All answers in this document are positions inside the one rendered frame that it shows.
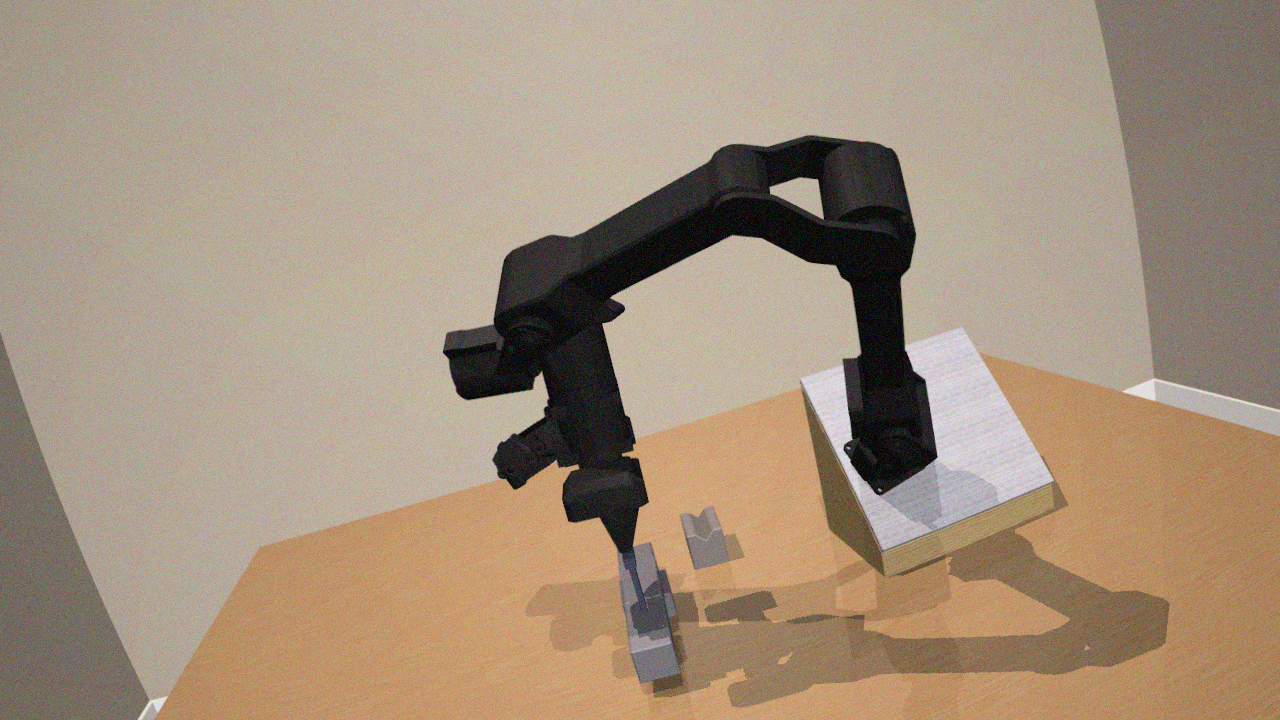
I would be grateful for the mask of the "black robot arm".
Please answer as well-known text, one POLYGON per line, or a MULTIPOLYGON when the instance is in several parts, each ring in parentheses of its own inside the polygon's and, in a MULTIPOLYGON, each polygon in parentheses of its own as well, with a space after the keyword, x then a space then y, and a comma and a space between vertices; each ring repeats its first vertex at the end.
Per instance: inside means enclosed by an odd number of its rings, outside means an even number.
MULTIPOLYGON (((540 374, 550 392, 605 380, 614 369, 602 323, 625 313, 611 296, 730 236, 836 265, 852 286, 861 354, 844 359, 852 430, 844 452, 863 480, 881 496, 934 461, 925 379, 904 345, 901 277, 916 231, 899 155, 870 141, 806 135, 769 147, 730 143, 581 234, 515 249, 502 266, 494 324, 445 334, 456 392, 467 400, 524 392, 540 374), (824 219, 771 193, 795 178, 818 179, 824 219)), ((547 404, 545 418, 492 457, 513 489, 556 460, 573 465, 547 404)))

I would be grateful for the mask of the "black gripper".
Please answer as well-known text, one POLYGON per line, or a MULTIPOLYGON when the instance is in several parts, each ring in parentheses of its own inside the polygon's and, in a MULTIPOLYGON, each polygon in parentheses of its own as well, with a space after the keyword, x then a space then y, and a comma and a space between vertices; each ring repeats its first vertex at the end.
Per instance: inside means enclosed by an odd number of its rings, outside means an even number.
POLYGON ((600 518, 620 553, 631 551, 639 507, 649 501, 639 459, 622 457, 636 441, 614 373, 593 386, 547 395, 552 420, 579 464, 563 484, 568 521, 600 518))

